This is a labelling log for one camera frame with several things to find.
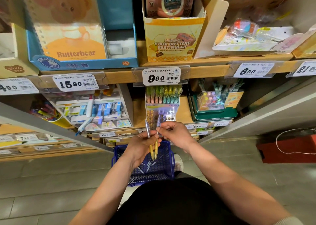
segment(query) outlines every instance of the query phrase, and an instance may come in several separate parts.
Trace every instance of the notebook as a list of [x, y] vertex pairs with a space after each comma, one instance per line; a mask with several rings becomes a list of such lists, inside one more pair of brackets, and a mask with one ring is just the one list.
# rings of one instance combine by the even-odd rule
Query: notebook
[[43, 54], [59, 61], [106, 59], [97, 0], [24, 0]]

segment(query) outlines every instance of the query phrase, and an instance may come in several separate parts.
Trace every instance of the price tag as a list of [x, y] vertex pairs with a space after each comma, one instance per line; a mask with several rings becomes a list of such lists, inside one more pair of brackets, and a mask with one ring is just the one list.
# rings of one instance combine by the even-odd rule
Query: price tag
[[73, 148], [73, 147], [78, 147], [78, 145], [75, 144], [75, 143], [72, 143], [72, 144], [64, 144], [63, 147], [64, 147], [64, 148]]
[[12, 154], [10, 150], [0, 150], [0, 154]]
[[39, 90], [26, 78], [0, 79], [0, 95], [37, 94]]
[[316, 60], [304, 61], [294, 72], [293, 77], [310, 75], [316, 75]]
[[112, 139], [112, 140], [109, 140], [109, 143], [116, 143], [116, 142], [121, 142], [120, 139]]
[[46, 137], [48, 139], [58, 139], [59, 137], [56, 137], [56, 136], [53, 136], [53, 135], [49, 135], [49, 134], [46, 134]]
[[193, 128], [194, 129], [207, 128], [208, 124], [209, 123], [196, 124], [196, 125], [193, 125]]
[[180, 82], [181, 69], [179, 67], [151, 68], [143, 70], [143, 84], [164, 85], [178, 84]]
[[106, 137], [114, 137], [116, 136], [114, 132], [107, 132], [107, 133], [99, 133], [99, 136], [101, 138], [106, 138]]
[[9, 135], [0, 136], [0, 142], [11, 142], [11, 141], [14, 141], [14, 139]]
[[273, 68], [274, 63], [242, 63], [234, 74], [235, 78], [261, 78]]
[[44, 151], [44, 150], [49, 150], [50, 148], [48, 146], [37, 146], [37, 147], [34, 147], [34, 149], [37, 151]]
[[63, 92], [99, 89], [93, 74], [69, 74], [53, 76], [53, 81]]
[[185, 125], [185, 127], [190, 130], [190, 129], [193, 129], [193, 125]]
[[197, 135], [206, 135], [208, 134], [208, 131], [199, 131], [197, 132]]
[[38, 140], [38, 137], [33, 133], [16, 135], [16, 138], [21, 142]]
[[213, 127], [227, 126], [230, 122], [231, 120], [218, 121], [218, 122], [215, 122]]

